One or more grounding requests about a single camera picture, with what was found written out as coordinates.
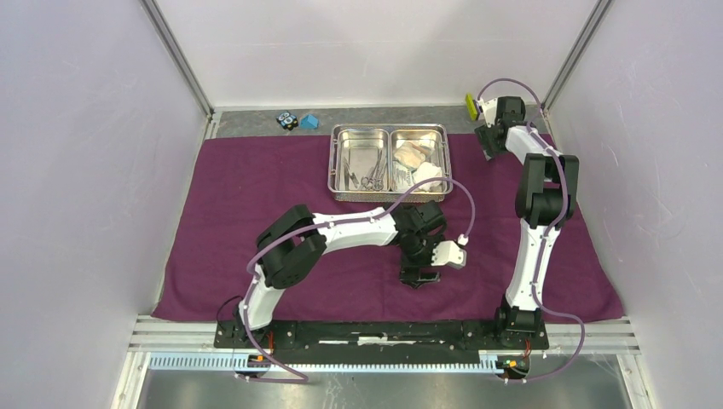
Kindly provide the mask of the beige gauze roll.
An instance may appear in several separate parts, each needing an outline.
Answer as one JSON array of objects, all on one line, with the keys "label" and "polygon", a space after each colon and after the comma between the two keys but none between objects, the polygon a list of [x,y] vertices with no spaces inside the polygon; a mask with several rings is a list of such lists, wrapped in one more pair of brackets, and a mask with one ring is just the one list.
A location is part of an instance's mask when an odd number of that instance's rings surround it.
[{"label": "beige gauze roll", "polygon": [[416,171],[422,164],[432,164],[434,149],[415,141],[405,141],[392,153],[393,159],[410,171]]}]

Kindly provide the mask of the metal instrument tray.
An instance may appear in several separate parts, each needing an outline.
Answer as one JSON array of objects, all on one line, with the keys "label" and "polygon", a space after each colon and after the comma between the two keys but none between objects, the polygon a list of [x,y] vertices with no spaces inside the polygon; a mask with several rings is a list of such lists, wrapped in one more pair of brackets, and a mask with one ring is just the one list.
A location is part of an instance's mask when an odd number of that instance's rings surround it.
[{"label": "metal instrument tray", "polygon": [[[330,140],[327,187],[340,202],[391,203],[402,194],[392,188],[392,153],[405,141],[415,141],[434,149],[433,162],[442,168],[442,177],[451,176],[447,131],[440,124],[339,124]],[[361,180],[374,166],[379,150],[387,154],[385,189],[381,192],[350,191],[344,187],[342,159]]]}]

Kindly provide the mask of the blue small block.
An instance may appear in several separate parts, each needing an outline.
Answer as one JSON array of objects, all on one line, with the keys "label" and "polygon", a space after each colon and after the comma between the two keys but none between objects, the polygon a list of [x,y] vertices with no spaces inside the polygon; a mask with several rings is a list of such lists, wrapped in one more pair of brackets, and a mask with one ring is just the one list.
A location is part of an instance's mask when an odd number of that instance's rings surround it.
[{"label": "blue small block", "polygon": [[320,120],[313,114],[307,114],[299,121],[299,127],[304,130],[316,130],[320,126]]}]

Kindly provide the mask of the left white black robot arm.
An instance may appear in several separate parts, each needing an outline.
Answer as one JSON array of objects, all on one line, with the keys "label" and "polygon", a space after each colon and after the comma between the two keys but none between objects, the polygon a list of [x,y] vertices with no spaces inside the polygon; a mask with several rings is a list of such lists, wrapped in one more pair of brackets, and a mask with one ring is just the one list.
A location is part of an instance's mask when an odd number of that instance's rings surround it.
[{"label": "left white black robot arm", "polygon": [[401,252],[399,280],[412,288],[440,279],[440,267],[466,264],[463,245],[447,240],[447,220],[439,205],[396,204],[345,215],[312,213],[296,205],[257,238],[247,264],[252,282],[236,297],[234,318],[217,322],[214,345],[257,347],[284,291],[304,280],[322,256],[362,246],[396,246]]}]

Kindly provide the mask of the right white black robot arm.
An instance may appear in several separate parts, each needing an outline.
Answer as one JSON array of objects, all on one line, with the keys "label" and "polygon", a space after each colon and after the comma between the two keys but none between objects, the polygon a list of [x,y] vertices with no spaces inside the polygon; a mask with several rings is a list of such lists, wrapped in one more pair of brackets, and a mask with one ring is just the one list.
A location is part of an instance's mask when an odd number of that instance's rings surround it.
[{"label": "right white black robot arm", "polygon": [[487,160],[511,153],[522,165],[515,196],[521,235],[510,285],[495,311],[492,336],[504,348],[543,347],[542,292],[552,249],[576,204],[579,160],[564,155],[526,121],[519,97],[470,96],[475,134]]}]

